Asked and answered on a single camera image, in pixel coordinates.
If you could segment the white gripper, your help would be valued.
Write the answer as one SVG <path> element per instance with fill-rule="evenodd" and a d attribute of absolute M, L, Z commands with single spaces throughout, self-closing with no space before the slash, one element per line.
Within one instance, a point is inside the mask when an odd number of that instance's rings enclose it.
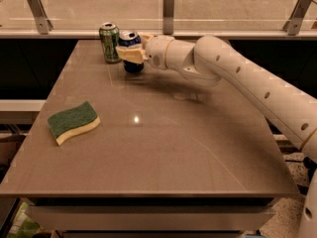
<path fill-rule="evenodd" d="M 142 47 L 116 48 L 118 56 L 122 60 L 132 63 L 143 63 L 148 60 L 149 64 L 158 69 L 166 70 L 166 52 L 168 46 L 174 40 L 170 36 L 153 36 L 151 34 L 140 34 Z"/>

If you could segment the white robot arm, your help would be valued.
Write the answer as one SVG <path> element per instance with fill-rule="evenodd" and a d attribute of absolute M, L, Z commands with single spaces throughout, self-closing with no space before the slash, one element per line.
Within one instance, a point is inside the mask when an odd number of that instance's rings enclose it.
<path fill-rule="evenodd" d="M 116 52 L 122 60 L 171 69 L 202 86 L 226 79 L 301 153 L 317 163 L 317 99 L 245 58 L 226 42 L 204 36 L 189 43 L 166 35 L 122 31 Z"/>

